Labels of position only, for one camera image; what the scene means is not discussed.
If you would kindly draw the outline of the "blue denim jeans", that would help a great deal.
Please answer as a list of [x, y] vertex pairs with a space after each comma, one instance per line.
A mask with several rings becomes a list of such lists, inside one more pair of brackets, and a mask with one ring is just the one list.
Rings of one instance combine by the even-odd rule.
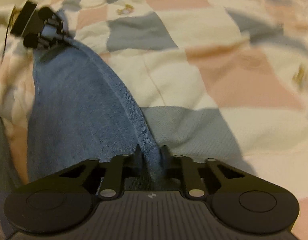
[[158, 146], [123, 81], [88, 46], [63, 44], [33, 52], [35, 99], [28, 121], [30, 181], [86, 159], [110, 161], [139, 146], [149, 179], [163, 179]]

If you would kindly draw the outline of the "pink grey checkered quilt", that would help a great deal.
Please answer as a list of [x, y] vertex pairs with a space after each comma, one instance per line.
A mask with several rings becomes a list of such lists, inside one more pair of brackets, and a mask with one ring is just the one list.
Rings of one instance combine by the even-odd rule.
[[[285, 187], [308, 239], [308, 0], [44, 0], [123, 81], [157, 144]], [[0, 239], [12, 188], [30, 182], [33, 50], [0, 7]]]

